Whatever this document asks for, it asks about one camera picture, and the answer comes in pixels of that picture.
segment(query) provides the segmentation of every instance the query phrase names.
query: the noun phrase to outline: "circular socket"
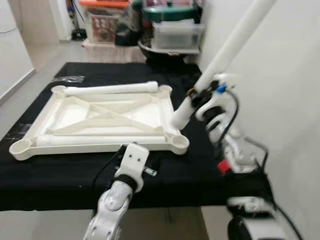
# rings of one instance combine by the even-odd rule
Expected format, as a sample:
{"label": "circular socket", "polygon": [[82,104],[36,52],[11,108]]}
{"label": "circular socket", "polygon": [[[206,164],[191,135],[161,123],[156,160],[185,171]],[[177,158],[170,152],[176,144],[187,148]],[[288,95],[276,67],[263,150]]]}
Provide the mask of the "circular socket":
{"label": "circular socket", "polygon": [[17,160],[25,160],[30,157],[27,151],[29,150],[31,145],[32,142],[29,139],[21,139],[10,146],[9,152]]}
{"label": "circular socket", "polygon": [[186,138],[185,136],[183,135],[174,136],[172,138],[172,146],[173,146],[172,151],[175,154],[182,155],[187,151],[189,144],[190,142],[188,138]]}
{"label": "circular socket", "polygon": [[169,85],[161,85],[159,89],[161,92],[167,92],[169,94],[172,92],[172,88]]}
{"label": "circular socket", "polygon": [[64,93],[66,90],[66,86],[62,86],[62,85],[58,85],[58,86],[54,86],[53,88],[51,88],[51,91],[55,94],[55,93]]}

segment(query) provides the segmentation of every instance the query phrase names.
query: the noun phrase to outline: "blue part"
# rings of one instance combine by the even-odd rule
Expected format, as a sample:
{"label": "blue part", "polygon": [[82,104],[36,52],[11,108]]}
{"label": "blue part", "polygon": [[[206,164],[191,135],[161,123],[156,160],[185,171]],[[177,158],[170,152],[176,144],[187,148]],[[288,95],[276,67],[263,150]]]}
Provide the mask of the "blue part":
{"label": "blue part", "polygon": [[220,86],[218,86],[218,88],[215,91],[218,94],[223,94],[226,91],[227,87],[228,87],[228,85],[226,83],[223,83]]}
{"label": "blue part", "polygon": [[75,12],[75,8],[70,6],[70,7],[67,8],[67,11],[68,12]]}

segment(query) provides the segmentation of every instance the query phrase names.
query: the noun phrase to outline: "black tablecloth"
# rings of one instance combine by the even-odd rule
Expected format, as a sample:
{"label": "black tablecloth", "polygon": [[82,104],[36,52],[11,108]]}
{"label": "black tablecloth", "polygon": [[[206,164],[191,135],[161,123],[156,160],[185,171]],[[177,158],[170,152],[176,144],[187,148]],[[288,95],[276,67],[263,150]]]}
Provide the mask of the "black tablecloth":
{"label": "black tablecloth", "polygon": [[[0,142],[0,210],[93,209],[111,184],[116,162],[92,187],[95,175],[113,155],[111,152],[38,155],[25,161],[10,155],[9,146],[23,137],[50,98],[53,86],[157,81],[173,88],[171,100],[176,109],[185,96],[185,88],[192,86],[199,73],[195,64],[66,63],[56,77],[85,76],[85,80],[50,83]],[[262,173],[221,176],[201,122],[193,118],[182,133],[190,140],[188,152],[181,156],[169,151],[151,152],[146,165],[158,170],[158,174],[145,176],[143,190],[134,195],[131,208],[224,205],[230,196],[272,196]]]}

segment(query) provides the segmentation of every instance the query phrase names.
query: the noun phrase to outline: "cable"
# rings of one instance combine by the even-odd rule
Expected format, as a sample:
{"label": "cable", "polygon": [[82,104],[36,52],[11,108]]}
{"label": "cable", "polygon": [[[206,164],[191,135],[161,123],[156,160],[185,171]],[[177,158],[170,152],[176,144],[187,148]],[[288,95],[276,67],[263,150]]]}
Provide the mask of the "cable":
{"label": "cable", "polygon": [[223,133],[221,134],[221,136],[220,136],[220,138],[219,138],[219,140],[218,140],[218,142],[217,142],[217,145],[218,145],[218,146],[221,145],[221,143],[222,143],[223,139],[225,138],[226,134],[228,133],[231,125],[234,123],[234,121],[235,121],[235,119],[236,119],[236,117],[237,117],[237,115],[238,115],[239,105],[240,105],[240,104],[239,104],[238,97],[237,97],[232,91],[230,91],[229,89],[226,89],[225,92],[226,92],[227,94],[229,94],[229,95],[233,98],[233,100],[234,100],[234,102],[235,102],[235,111],[234,111],[234,114],[233,114],[230,122],[228,123],[228,125],[227,125],[226,128],[224,129]]}
{"label": "cable", "polygon": [[263,161],[262,161],[261,169],[263,171],[265,171],[267,159],[268,159],[268,156],[269,156],[269,149],[265,145],[263,145],[260,142],[257,142],[256,140],[252,139],[251,137],[246,136],[244,138],[244,140],[247,141],[248,143],[251,143],[251,144],[255,145],[256,147],[258,147],[258,148],[260,148],[260,149],[262,149],[264,151],[264,158],[263,158]]}
{"label": "cable", "polygon": [[12,28],[12,29],[10,29],[10,30],[8,30],[8,31],[1,31],[0,34],[6,34],[6,33],[9,33],[9,32],[14,31],[14,30],[16,30],[16,29],[17,29],[17,28],[15,27],[15,28]]}
{"label": "cable", "polygon": [[275,208],[277,210],[279,210],[279,212],[284,216],[284,218],[287,220],[287,222],[289,223],[289,225],[291,226],[291,228],[293,229],[296,237],[299,240],[303,240],[303,237],[301,235],[301,233],[299,232],[299,230],[297,229],[297,227],[295,226],[294,222],[291,220],[291,218],[288,216],[288,214],[285,212],[285,210],[283,210],[275,201],[273,201],[273,205],[275,206]]}
{"label": "cable", "polygon": [[270,197],[266,197],[263,196],[263,198],[268,201],[271,205],[274,206],[274,208],[276,208],[281,214],[282,216],[285,218],[285,220],[289,223],[290,227],[292,228],[292,230],[294,231],[296,237],[299,240],[304,240],[304,238],[302,237],[302,234],[299,232],[298,228],[296,227],[296,225],[294,224],[294,222],[291,220],[291,218],[289,217],[289,215],[286,213],[286,211],[279,206],[279,204],[276,203],[276,201],[274,201],[273,199],[271,199]]}
{"label": "cable", "polygon": [[99,176],[101,175],[101,173],[106,169],[106,167],[113,161],[113,159],[115,159],[118,155],[120,155],[123,152],[123,147],[121,146],[120,149],[114,154],[112,155],[112,157],[110,157],[106,163],[103,165],[103,167],[99,170],[99,172],[95,175],[93,181],[92,181],[92,185],[91,185],[91,189],[94,190],[96,187],[96,182],[99,178]]}
{"label": "cable", "polygon": [[73,3],[73,5],[75,6],[75,9],[76,9],[76,11],[78,12],[78,14],[80,15],[80,18],[82,19],[82,21],[85,22],[84,18],[82,17],[82,15],[81,15],[78,7],[77,7],[77,4],[75,3],[75,0],[72,0],[72,3]]}

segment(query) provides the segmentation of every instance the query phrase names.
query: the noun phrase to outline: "white pole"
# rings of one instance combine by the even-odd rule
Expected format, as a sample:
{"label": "white pole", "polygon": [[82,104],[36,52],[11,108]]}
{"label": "white pole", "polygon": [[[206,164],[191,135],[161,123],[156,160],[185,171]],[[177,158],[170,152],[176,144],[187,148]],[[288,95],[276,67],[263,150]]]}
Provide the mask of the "white pole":
{"label": "white pole", "polygon": [[93,87],[74,87],[70,86],[64,89],[66,95],[81,94],[125,94],[125,93],[156,93],[158,91],[158,83],[156,81],[148,81],[145,83],[93,86]]}
{"label": "white pole", "polygon": [[[259,24],[267,15],[276,0],[254,0],[250,8],[232,31],[224,45],[218,51],[212,62],[206,68],[194,87],[197,92],[209,87],[215,74],[223,73],[230,63],[243,48],[251,35],[255,32]],[[183,129],[189,122],[194,110],[190,99],[187,97],[180,107],[173,113],[171,123]]]}
{"label": "white pole", "polygon": [[37,147],[90,145],[90,144],[165,144],[163,136],[54,136],[40,135],[36,139]]}

